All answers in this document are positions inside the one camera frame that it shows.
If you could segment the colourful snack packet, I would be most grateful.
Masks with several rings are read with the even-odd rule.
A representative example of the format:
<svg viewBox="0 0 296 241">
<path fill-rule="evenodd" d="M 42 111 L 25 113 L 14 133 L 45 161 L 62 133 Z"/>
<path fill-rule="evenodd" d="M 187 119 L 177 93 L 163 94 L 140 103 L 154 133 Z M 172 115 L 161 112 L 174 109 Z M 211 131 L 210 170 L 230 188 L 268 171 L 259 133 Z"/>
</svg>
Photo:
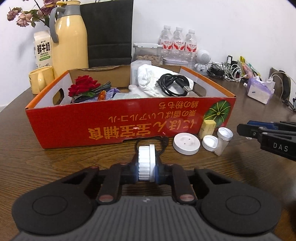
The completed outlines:
<svg viewBox="0 0 296 241">
<path fill-rule="evenodd" d="M 245 75 L 252 73 L 252 76 L 261 76 L 261 74 L 249 62 L 247 62 L 243 56 L 239 57 L 239 61 Z"/>
</svg>

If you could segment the iridescent green bundle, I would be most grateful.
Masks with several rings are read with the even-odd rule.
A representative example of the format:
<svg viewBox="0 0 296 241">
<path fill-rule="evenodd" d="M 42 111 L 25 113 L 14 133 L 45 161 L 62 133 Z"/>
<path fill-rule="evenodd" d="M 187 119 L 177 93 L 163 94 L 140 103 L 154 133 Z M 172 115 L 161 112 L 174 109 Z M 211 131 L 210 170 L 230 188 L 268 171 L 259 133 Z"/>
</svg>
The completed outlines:
<svg viewBox="0 0 296 241">
<path fill-rule="evenodd" d="M 141 96 L 137 93 L 116 93 L 112 100 L 119 100 L 119 99 L 133 99 L 133 98 L 141 98 Z"/>
</svg>

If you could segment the white robot toy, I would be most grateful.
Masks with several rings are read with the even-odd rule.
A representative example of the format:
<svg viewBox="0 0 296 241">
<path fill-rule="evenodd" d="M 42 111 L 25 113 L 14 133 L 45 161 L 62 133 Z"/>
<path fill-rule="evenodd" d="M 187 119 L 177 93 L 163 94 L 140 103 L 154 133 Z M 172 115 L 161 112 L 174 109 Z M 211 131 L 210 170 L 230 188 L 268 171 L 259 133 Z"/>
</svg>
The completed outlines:
<svg viewBox="0 0 296 241">
<path fill-rule="evenodd" d="M 195 70 L 201 75 L 208 75 L 207 65 L 211 61 L 210 53 L 204 49 L 199 49 L 196 54 Z"/>
</svg>

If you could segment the orange candy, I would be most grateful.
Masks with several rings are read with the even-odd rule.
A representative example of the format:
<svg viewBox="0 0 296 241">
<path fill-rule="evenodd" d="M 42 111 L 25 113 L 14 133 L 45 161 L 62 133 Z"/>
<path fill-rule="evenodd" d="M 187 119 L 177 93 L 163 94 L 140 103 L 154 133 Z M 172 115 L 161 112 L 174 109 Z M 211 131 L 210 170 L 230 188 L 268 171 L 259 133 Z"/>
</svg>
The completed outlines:
<svg viewBox="0 0 296 241">
<path fill-rule="evenodd" d="M 107 92 L 106 92 L 105 90 L 102 90 L 102 91 L 99 93 L 99 95 L 98 95 L 98 97 L 97 97 L 97 100 L 98 100 L 98 101 L 106 100 L 106 94 L 107 94 Z"/>
</svg>

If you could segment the white milk carton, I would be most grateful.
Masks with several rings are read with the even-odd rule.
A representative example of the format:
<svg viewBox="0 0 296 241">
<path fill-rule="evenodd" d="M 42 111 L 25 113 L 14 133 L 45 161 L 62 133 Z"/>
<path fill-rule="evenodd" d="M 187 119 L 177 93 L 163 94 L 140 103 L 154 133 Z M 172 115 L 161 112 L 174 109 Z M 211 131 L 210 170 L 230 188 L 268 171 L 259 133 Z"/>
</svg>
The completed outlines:
<svg viewBox="0 0 296 241">
<path fill-rule="evenodd" d="M 34 54 L 36 68 L 52 65 L 51 37 L 48 31 L 34 33 Z"/>
</svg>

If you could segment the large white ribbed lid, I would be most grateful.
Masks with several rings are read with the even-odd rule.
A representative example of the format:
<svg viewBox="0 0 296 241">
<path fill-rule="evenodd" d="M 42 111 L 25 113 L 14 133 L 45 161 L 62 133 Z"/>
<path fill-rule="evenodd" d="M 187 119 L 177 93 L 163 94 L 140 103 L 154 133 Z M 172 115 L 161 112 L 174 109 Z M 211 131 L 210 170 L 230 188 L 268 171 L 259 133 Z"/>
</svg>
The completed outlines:
<svg viewBox="0 0 296 241">
<path fill-rule="evenodd" d="M 155 182 L 156 150 L 155 145 L 138 148 L 138 180 Z"/>
</svg>

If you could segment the yellow white alpaca plush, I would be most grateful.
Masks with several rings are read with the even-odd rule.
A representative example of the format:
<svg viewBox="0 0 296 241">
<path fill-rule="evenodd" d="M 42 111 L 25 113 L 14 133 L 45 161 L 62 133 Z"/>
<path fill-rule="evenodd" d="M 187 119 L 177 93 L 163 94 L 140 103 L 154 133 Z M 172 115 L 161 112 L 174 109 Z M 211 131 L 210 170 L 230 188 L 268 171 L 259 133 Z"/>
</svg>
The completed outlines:
<svg viewBox="0 0 296 241">
<path fill-rule="evenodd" d="M 147 95 L 141 88 L 139 88 L 137 85 L 129 85 L 128 90 L 131 94 L 137 94 L 141 98 L 149 98 L 149 95 Z"/>
</svg>

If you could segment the clear nut storage container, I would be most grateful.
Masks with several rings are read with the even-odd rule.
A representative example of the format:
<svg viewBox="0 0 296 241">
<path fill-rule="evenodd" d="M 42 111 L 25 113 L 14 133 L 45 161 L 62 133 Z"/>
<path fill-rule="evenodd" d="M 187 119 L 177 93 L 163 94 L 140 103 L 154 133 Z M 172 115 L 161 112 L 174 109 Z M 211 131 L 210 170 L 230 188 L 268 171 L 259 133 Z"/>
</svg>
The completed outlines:
<svg viewBox="0 0 296 241">
<path fill-rule="evenodd" d="M 162 45 L 152 43 L 134 43 L 132 60 L 149 60 L 152 65 L 159 66 L 161 63 Z"/>
</svg>

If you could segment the dried pink rose bouquet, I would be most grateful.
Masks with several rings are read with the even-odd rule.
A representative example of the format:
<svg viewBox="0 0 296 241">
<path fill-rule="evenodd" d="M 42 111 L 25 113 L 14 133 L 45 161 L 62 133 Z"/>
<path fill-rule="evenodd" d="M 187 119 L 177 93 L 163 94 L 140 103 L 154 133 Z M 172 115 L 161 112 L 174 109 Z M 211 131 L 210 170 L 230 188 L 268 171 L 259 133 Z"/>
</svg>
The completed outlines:
<svg viewBox="0 0 296 241">
<path fill-rule="evenodd" d="M 32 26 L 36 27 L 36 23 L 43 23 L 49 27 L 50 13 L 57 7 L 57 0 L 44 0 L 43 6 L 40 6 L 37 1 L 35 2 L 36 9 L 24 11 L 20 7 L 10 8 L 6 15 L 6 19 L 11 22 L 16 20 L 16 25 L 19 27 Z"/>
</svg>

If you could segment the white plastic bag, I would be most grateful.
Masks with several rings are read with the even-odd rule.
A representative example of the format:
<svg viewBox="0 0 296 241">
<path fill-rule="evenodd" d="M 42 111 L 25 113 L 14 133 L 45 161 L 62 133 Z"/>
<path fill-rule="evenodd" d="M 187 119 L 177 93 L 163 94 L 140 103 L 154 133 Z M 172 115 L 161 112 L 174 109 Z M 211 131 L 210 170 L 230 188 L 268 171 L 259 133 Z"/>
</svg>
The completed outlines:
<svg viewBox="0 0 296 241">
<path fill-rule="evenodd" d="M 190 78 L 171 70 L 141 65 L 137 69 L 138 87 L 150 97 L 185 97 L 193 90 L 194 82 Z"/>
</svg>

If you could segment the red cardboard box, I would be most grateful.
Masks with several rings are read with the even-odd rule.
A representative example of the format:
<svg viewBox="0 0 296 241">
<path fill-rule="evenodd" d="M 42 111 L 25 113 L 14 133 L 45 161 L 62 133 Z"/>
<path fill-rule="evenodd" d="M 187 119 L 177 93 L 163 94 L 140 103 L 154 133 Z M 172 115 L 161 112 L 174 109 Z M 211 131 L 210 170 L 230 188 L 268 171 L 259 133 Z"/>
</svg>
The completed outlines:
<svg viewBox="0 0 296 241">
<path fill-rule="evenodd" d="M 44 88 L 26 107 L 31 127 L 44 149 L 121 143 L 133 138 L 173 137 L 178 133 L 197 134 L 203 119 L 225 126 L 236 96 L 193 70 L 163 66 L 204 87 L 203 97 L 161 97 L 103 100 L 72 103 L 68 89 L 79 76 L 90 76 L 100 84 L 127 90 L 128 65 L 64 72 Z"/>
</svg>

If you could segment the yellow eraser block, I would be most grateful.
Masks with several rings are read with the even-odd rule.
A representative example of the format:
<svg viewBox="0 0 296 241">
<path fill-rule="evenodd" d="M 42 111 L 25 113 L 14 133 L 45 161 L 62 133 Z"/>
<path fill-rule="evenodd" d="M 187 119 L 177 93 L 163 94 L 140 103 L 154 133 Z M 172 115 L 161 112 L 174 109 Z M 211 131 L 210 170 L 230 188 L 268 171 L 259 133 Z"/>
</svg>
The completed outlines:
<svg viewBox="0 0 296 241">
<path fill-rule="evenodd" d="M 213 135 L 216 128 L 216 122 L 214 120 L 203 120 L 199 131 L 199 138 L 202 140 L 207 135 Z"/>
</svg>

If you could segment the phone on stand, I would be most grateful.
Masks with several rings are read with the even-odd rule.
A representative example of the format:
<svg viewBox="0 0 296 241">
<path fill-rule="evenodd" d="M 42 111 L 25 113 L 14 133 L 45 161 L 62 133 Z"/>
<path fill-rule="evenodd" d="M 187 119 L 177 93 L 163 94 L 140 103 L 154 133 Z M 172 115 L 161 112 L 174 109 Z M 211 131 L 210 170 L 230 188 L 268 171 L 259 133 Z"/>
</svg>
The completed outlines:
<svg viewBox="0 0 296 241">
<path fill-rule="evenodd" d="M 286 106 L 288 106 L 293 112 L 296 112 L 295 107 L 295 98 L 292 99 L 292 102 L 290 102 L 288 99 L 285 99 L 282 101 Z"/>
</svg>

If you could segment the small white tin box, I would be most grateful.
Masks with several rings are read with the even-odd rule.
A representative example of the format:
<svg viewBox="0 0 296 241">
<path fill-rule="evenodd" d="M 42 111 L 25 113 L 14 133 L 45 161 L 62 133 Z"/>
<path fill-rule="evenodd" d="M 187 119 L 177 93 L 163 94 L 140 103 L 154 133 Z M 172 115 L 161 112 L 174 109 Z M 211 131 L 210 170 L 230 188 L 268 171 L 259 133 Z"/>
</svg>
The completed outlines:
<svg viewBox="0 0 296 241">
<path fill-rule="evenodd" d="M 182 59 L 175 58 L 163 58 L 163 65 L 171 65 L 171 66 L 189 66 L 189 62 Z"/>
</svg>

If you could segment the small white capped vial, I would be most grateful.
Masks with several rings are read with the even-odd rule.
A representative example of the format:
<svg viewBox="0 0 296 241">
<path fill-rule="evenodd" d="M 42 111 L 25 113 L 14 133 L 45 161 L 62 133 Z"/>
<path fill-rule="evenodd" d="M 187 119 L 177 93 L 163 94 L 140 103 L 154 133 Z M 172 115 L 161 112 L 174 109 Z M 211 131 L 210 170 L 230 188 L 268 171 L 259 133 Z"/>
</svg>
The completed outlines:
<svg viewBox="0 0 296 241">
<path fill-rule="evenodd" d="M 215 149 L 214 153 L 217 156 L 221 156 L 231 139 L 233 138 L 233 132 L 226 128 L 226 127 L 220 127 L 217 132 L 218 136 L 218 145 Z"/>
</svg>

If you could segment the purple tissue pack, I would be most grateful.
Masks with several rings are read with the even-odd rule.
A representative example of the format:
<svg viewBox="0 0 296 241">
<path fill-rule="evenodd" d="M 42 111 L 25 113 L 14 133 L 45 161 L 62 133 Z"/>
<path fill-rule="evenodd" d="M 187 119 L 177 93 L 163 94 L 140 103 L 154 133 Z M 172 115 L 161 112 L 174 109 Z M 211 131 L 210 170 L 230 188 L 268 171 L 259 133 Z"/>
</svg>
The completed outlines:
<svg viewBox="0 0 296 241">
<path fill-rule="evenodd" d="M 271 80 L 261 81 L 258 76 L 249 78 L 246 87 L 248 97 L 262 104 L 267 104 L 274 94 L 275 82 Z"/>
</svg>

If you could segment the water bottle right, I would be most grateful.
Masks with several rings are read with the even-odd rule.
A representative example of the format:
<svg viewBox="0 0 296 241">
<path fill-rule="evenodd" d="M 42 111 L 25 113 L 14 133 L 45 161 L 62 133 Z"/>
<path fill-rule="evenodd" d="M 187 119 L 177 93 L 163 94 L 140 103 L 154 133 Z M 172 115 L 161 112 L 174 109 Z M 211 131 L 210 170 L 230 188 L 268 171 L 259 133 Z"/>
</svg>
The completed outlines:
<svg viewBox="0 0 296 241">
<path fill-rule="evenodd" d="M 185 55 L 184 58 L 188 62 L 188 68 L 192 69 L 195 65 L 195 56 L 197 52 L 197 38 L 195 30 L 189 29 L 185 37 Z"/>
</svg>

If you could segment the yellow ceramic mug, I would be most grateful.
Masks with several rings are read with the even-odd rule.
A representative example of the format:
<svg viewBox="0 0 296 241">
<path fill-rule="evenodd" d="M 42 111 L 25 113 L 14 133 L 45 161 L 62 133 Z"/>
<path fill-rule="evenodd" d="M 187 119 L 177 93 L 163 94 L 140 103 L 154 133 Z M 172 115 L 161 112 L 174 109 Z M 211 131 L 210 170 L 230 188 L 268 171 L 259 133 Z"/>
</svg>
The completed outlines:
<svg viewBox="0 0 296 241">
<path fill-rule="evenodd" d="M 39 94 L 45 87 L 54 81 L 54 72 L 52 66 L 38 68 L 29 73 L 29 81 L 32 94 Z"/>
</svg>

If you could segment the small white round cap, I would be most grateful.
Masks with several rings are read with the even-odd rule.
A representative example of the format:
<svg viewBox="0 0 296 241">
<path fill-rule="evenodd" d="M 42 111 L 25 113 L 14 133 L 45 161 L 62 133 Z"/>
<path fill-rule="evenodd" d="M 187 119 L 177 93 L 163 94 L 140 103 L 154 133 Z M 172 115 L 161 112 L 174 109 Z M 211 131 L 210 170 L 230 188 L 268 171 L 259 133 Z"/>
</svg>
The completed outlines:
<svg viewBox="0 0 296 241">
<path fill-rule="evenodd" d="M 209 152 L 214 152 L 218 146 L 218 138 L 213 135 L 205 135 L 202 140 L 202 146 Z"/>
</svg>

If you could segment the water bottle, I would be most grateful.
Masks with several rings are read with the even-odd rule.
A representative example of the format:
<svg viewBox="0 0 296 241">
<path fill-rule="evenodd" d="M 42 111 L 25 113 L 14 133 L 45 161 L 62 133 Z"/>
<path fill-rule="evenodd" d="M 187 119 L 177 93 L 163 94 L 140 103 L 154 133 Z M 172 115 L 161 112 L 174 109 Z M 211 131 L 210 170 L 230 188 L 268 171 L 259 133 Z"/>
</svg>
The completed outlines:
<svg viewBox="0 0 296 241">
<path fill-rule="evenodd" d="M 161 50 L 161 63 L 163 63 L 163 59 L 168 57 L 171 52 L 173 46 L 172 37 L 171 27 L 169 25 L 164 25 L 158 41 L 158 44 L 163 47 Z"/>
<path fill-rule="evenodd" d="M 176 30 L 172 37 L 172 50 L 171 55 L 174 59 L 180 59 L 182 51 L 185 48 L 185 37 L 183 34 L 183 29 L 181 27 L 176 27 Z"/>
<path fill-rule="evenodd" d="M 195 65 L 195 56 L 197 52 L 197 38 L 195 30 L 189 29 L 185 37 L 185 55 L 184 58 L 188 62 L 188 68 L 192 69 Z"/>
</svg>

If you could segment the water bottle middle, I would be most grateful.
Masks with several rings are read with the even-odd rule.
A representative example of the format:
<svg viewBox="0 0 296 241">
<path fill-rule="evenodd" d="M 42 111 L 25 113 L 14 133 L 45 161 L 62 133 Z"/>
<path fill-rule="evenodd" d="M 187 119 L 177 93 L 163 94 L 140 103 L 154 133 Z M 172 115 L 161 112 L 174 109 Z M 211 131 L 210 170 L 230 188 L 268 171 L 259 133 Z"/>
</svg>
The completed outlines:
<svg viewBox="0 0 296 241">
<path fill-rule="evenodd" d="M 183 29 L 181 27 L 176 27 L 176 30 L 172 37 L 172 50 L 171 55 L 174 59 L 180 59 L 182 51 L 185 48 L 185 37 L 183 34 Z"/>
</svg>

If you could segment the yellow thermos jug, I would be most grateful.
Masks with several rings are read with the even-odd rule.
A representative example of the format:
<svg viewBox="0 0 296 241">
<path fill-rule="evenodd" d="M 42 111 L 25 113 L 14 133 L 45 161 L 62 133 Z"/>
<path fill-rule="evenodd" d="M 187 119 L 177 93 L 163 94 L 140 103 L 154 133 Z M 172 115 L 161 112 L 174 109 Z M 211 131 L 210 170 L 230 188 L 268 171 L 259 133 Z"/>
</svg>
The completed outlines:
<svg viewBox="0 0 296 241">
<path fill-rule="evenodd" d="M 65 71 L 88 68 L 87 30 L 80 1 L 58 2 L 49 20 L 54 77 Z"/>
</svg>

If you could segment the black paper bag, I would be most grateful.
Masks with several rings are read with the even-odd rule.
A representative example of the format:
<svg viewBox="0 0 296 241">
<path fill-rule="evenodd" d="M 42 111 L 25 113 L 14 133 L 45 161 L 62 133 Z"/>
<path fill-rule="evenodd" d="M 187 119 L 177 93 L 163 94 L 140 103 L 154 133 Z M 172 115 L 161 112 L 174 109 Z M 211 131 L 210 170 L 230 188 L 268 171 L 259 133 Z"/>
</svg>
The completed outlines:
<svg viewBox="0 0 296 241">
<path fill-rule="evenodd" d="M 80 10 L 87 30 L 89 67 L 129 65 L 133 1 L 82 4 Z"/>
</svg>

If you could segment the white round disc device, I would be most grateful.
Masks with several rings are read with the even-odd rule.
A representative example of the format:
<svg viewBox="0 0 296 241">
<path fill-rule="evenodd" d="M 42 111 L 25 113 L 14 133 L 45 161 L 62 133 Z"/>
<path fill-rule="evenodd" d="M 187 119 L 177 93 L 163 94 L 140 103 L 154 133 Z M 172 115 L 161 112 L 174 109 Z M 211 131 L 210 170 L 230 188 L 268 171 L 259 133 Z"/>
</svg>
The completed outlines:
<svg viewBox="0 0 296 241">
<path fill-rule="evenodd" d="M 200 148 L 199 139 L 190 133 L 179 133 L 175 135 L 173 139 L 173 147 L 174 149 L 187 156 L 194 155 L 198 152 Z"/>
</svg>

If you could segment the red artificial rose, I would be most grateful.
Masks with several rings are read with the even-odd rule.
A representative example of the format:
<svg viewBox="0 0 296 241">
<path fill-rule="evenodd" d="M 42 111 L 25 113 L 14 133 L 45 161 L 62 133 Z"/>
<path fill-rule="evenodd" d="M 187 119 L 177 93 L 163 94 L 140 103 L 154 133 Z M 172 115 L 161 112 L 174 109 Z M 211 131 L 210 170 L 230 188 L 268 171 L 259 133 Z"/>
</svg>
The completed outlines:
<svg viewBox="0 0 296 241">
<path fill-rule="evenodd" d="M 68 96 L 75 97 L 100 87 L 100 83 L 89 75 L 78 76 L 75 83 L 68 88 Z"/>
</svg>

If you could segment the water bottle left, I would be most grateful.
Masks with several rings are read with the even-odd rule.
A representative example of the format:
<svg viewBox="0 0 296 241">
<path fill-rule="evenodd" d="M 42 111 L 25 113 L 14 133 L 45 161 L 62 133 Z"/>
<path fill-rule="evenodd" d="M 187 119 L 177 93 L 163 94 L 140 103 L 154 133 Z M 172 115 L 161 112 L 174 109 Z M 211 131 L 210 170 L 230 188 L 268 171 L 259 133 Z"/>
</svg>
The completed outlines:
<svg viewBox="0 0 296 241">
<path fill-rule="evenodd" d="M 169 25 L 164 25 L 158 41 L 158 44 L 163 47 L 161 50 L 161 63 L 163 63 L 163 59 L 168 57 L 171 52 L 173 46 L 172 37 L 171 27 Z"/>
</svg>

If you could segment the purple fabric pouch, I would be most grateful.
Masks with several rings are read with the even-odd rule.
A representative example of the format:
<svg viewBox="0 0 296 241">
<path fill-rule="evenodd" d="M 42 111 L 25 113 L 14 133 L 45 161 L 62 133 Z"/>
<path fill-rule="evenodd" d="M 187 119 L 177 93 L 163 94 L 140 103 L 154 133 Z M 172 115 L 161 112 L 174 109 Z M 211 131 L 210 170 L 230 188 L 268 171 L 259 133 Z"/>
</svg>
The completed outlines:
<svg viewBox="0 0 296 241">
<path fill-rule="evenodd" d="M 107 94 L 106 94 L 106 100 L 111 100 L 116 93 L 120 92 L 120 90 L 117 89 L 117 88 L 111 88 L 110 90 L 108 90 L 106 92 L 107 92 Z M 97 101 L 97 97 L 98 96 L 94 96 L 94 97 L 92 97 L 90 99 L 81 100 L 80 102 L 93 102 L 93 101 Z"/>
</svg>

